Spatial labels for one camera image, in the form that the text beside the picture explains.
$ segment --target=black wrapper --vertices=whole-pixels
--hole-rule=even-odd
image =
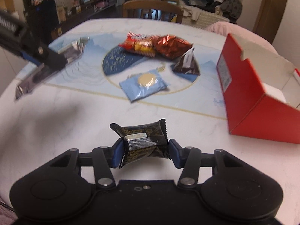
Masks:
[[[128,127],[113,123],[110,128],[124,139],[125,151],[119,168],[145,157],[170,158],[165,119]]]

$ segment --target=chair backrest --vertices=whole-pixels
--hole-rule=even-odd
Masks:
[[[123,17],[128,18],[128,11],[133,10],[132,17],[135,18],[138,13],[136,10],[140,9],[138,11],[140,13],[139,18],[145,19],[146,14],[144,13],[144,10],[148,13],[148,19],[152,19],[152,9],[156,10],[155,12],[155,20],[163,20],[167,19],[167,21],[172,20],[172,15],[177,14],[176,23],[181,24],[182,17],[183,17],[183,10],[177,6],[176,4],[168,3],[165,1],[160,0],[133,0],[129,2],[125,2],[123,4]]]

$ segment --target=red box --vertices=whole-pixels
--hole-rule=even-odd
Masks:
[[[300,144],[300,76],[291,62],[229,34],[217,71],[231,134]]]

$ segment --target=snack package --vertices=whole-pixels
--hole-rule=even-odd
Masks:
[[[156,69],[134,75],[120,82],[119,85],[131,102],[168,87]]]
[[[198,62],[194,57],[194,48],[181,57],[173,72],[200,75]]]
[[[145,157],[169,158],[166,120],[139,126],[110,128],[124,140],[124,156],[119,168]]]
[[[155,35],[141,35],[129,32],[127,39],[122,44],[119,44],[119,46],[128,52],[153,58],[156,55],[153,48],[153,40],[158,37],[159,36]]]
[[[193,47],[192,43],[175,35],[165,35],[153,42],[154,49],[169,59],[180,57]]]

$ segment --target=marble tabletop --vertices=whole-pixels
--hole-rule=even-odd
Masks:
[[[102,19],[85,22],[68,34],[127,33],[176,34],[190,42],[221,50],[225,37],[201,29],[147,19]],[[285,225],[300,222],[300,145],[233,136],[227,121],[176,108],[133,103],[120,97],[44,84],[29,96],[14,102],[15,79],[0,97],[0,196],[7,203],[13,183],[70,148],[91,152],[111,146],[116,134],[113,122],[140,125],[165,118],[169,138],[203,153],[224,149],[275,179],[284,191],[277,219]],[[170,160],[146,158],[112,170],[120,179],[173,179],[177,170]],[[199,182],[211,176],[201,168]],[[92,168],[82,168],[82,177],[95,182]]]

